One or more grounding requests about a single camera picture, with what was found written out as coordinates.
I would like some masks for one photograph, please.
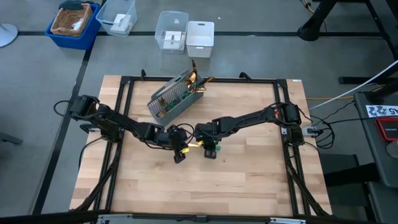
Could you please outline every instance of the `red device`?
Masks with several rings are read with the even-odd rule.
[[[398,118],[378,118],[376,125],[384,141],[398,140]]]

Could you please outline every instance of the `gray wire basket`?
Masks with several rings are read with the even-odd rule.
[[[151,115],[155,118],[158,124],[162,126],[168,125],[178,115],[183,113],[188,107],[203,96],[203,93],[188,93],[188,87],[185,84],[185,80],[188,78],[189,74],[189,70],[182,72],[151,96],[150,102],[147,105]],[[197,75],[196,82],[200,83],[202,81],[202,77]],[[163,98],[169,106],[174,105],[171,110],[165,111],[165,107],[162,106],[159,101],[161,98]]]

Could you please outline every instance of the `white stand base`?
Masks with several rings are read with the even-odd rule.
[[[12,24],[0,24],[0,47],[10,44],[18,35],[18,29]]]

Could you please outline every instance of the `blue plastic bin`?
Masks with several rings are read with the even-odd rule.
[[[100,6],[97,4],[90,4],[90,6],[91,10],[93,11],[93,15],[90,17],[86,28],[79,37],[68,37],[53,34],[50,29],[55,18],[45,30],[45,35],[50,37],[59,47],[88,50],[93,44],[95,37],[97,36],[97,33],[101,27],[100,22],[95,19],[95,16],[100,10]]]

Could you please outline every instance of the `clear plastic container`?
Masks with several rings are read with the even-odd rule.
[[[109,35],[127,37],[137,22],[136,0],[107,0],[95,18]]]
[[[187,51],[189,57],[210,58],[214,46],[214,22],[189,21]]]
[[[188,14],[163,11],[157,22],[155,39],[164,53],[182,54],[187,36]]]

